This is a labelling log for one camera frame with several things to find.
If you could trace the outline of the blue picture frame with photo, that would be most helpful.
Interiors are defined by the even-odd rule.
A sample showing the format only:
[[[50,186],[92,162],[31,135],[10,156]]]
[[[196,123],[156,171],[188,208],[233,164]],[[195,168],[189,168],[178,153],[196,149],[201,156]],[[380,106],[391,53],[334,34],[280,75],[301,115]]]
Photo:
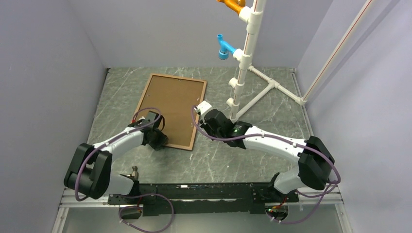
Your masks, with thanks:
[[[196,127],[192,122],[193,106],[205,97],[207,81],[160,73],[151,73],[135,112],[147,107],[159,109],[165,118],[163,133],[167,147],[193,150]]]

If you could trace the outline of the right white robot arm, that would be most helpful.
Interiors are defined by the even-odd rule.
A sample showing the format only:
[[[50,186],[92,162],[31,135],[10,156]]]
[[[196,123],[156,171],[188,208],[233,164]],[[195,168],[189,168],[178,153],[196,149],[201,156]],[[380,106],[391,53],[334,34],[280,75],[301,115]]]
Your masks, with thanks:
[[[269,153],[293,164],[289,171],[272,177],[268,187],[271,200],[280,201],[286,194],[303,187],[324,190],[327,184],[332,183],[329,176],[334,159],[319,138],[287,138],[247,122],[233,123],[213,108],[201,109],[197,106],[194,111],[200,117],[201,133],[210,139],[222,141],[233,148]]]

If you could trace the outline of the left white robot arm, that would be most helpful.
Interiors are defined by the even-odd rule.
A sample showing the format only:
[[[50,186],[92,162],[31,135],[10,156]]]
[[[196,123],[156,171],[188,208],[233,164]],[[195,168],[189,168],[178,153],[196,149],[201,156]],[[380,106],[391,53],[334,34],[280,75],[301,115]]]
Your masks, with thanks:
[[[133,116],[119,134],[96,144],[80,144],[64,177],[64,186],[74,191],[77,201],[99,199],[105,194],[119,195],[126,203],[135,203],[141,195],[138,168],[130,175],[112,175],[112,162],[130,150],[150,146],[158,151],[168,137],[162,132],[165,119],[161,111],[147,108],[145,117]]]

